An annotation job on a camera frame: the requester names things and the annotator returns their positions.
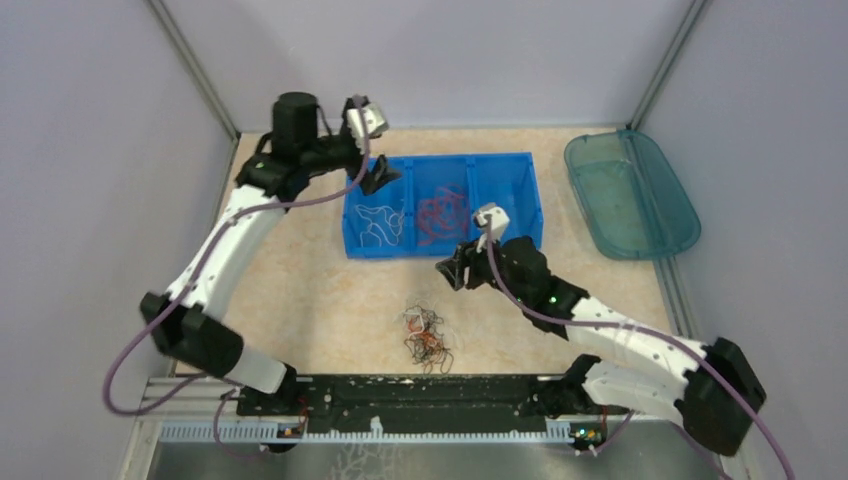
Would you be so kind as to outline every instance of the lavender wall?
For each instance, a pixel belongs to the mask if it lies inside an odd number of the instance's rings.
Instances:
[[[229,139],[144,2],[0,18],[0,476],[113,478],[132,420],[103,374],[211,227]],[[120,403],[164,366],[145,342]]]
[[[644,129],[703,222],[679,261],[694,312],[745,350],[798,478],[848,471],[846,25],[844,1],[713,2]]]
[[[396,127],[629,121],[691,0],[164,0],[242,131],[282,91]]]

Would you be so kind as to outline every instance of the teal plastic container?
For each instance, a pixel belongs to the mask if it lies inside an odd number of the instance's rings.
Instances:
[[[689,197],[647,135],[619,130],[575,138],[565,163],[592,239],[607,257],[669,257],[701,236]]]

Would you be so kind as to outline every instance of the white wire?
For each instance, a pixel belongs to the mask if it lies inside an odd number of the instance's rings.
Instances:
[[[394,209],[392,209],[388,205],[382,205],[379,207],[366,207],[365,205],[355,205],[354,210],[360,218],[368,221],[368,226],[365,227],[365,230],[359,232],[359,242],[362,245],[365,245],[364,236],[366,234],[372,235],[374,238],[377,239],[378,247],[382,247],[384,241],[387,245],[392,247],[400,245],[400,238],[403,232],[403,208],[401,208],[400,212],[395,212]],[[388,225],[389,231],[395,237],[394,242],[389,240],[389,235],[386,234],[386,231],[379,223],[375,222],[374,220],[368,217],[368,215],[376,216],[380,213],[385,214],[385,223],[386,225]],[[395,218],[397,220],[395,224],[392,223],[392,218]],[[380,230],[382,238],[380,238],[380,235],[377,235],[376,233],[374,233],[374,231],[372,231],[372,227],[375,227]]]

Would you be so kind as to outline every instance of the tangled wire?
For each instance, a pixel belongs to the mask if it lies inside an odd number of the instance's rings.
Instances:
[[[444,335],[438,330],[445,319],[421,305],[406,309],[403,319],[409,331],[403,344],[412,354],[412,363],[421,365],[424,373],[432,373],[436,366],[441,373],[450,372],[453,354],[445,346]]]

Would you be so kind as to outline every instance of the blue divided tray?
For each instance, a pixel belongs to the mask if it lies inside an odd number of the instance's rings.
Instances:
[[[349,258],[450,256],[458,243],[480,236],[471,214],[492,202],[510,218],[503,241],[529,235],[541,247],[544,220],[530,153],[392,157],[389,165],[403,177],[374,195],[357,188],[345,197]]]

